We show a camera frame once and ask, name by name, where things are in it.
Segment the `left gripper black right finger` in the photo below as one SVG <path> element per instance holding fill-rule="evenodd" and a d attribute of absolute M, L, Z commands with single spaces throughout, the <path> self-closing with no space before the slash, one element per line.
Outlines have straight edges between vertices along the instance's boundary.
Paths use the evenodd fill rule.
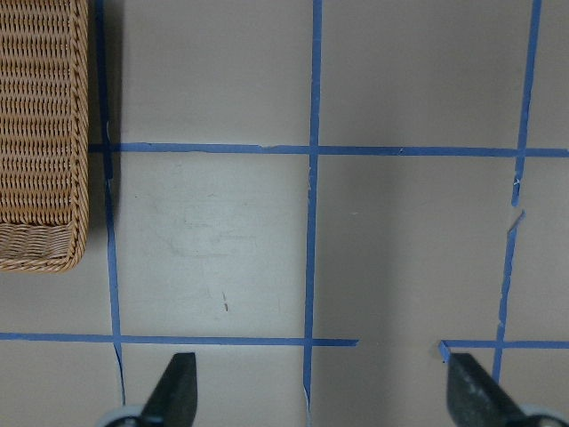
<path fill-rule="evenodd" d="M 446 405 L 455 426 L 525 426 L 527 416 L 469 353 L 448 359 Z"/>

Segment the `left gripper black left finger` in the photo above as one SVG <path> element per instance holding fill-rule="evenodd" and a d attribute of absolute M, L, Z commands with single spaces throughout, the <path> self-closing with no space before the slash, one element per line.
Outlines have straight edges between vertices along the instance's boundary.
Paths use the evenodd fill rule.
<path fill-rule="evenodd" d="M 196 354 L 176 353 L 141 410 L 141 425 L 190 427 L 196 411 Z"/>

